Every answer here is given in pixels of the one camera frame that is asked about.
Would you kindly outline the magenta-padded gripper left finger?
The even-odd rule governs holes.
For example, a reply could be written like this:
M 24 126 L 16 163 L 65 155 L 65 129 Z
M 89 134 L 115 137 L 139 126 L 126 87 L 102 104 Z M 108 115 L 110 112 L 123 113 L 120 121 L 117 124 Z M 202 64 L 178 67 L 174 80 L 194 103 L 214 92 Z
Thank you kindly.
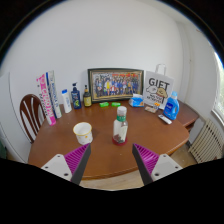
M 86 144 L 74 149 L 66 155 L 56 154 L 42 166 L 42 169 L 79 185 L 90 154 L 91 145 Z

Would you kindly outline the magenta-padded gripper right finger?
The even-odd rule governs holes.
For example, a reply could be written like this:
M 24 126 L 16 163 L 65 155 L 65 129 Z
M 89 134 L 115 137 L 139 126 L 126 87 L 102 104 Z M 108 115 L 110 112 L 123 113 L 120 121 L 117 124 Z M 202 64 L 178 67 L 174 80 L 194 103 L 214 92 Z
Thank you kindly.
M 138 144 L 132 146 L 132 154 L 138 165 L 144 185 L 148 185 L 182 169 L 167 154 L 158 155 Z

